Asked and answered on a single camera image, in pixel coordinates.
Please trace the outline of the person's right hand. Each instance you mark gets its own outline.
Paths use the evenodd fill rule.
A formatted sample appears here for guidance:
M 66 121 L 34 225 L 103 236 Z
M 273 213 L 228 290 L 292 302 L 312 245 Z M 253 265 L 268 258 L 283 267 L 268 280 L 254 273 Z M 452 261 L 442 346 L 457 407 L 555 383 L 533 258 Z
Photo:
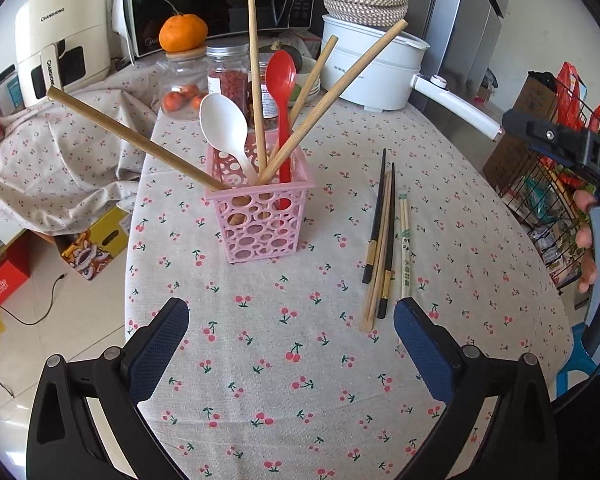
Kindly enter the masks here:
M 585 214 L 588 214 L 590 209 L 597 204 L 596 198 L 585 190 L 574 192 L 573 200 L 580 211 Z M 581 276 L 578 281 L 578 291 L 580 294 L 584 294 L 593 286 L 598 275 L 592 252 L 593 234 L 588 224 L 580 227 L 576 235 L 576 244 L 579 248 L 585 250 L 581 260 Z

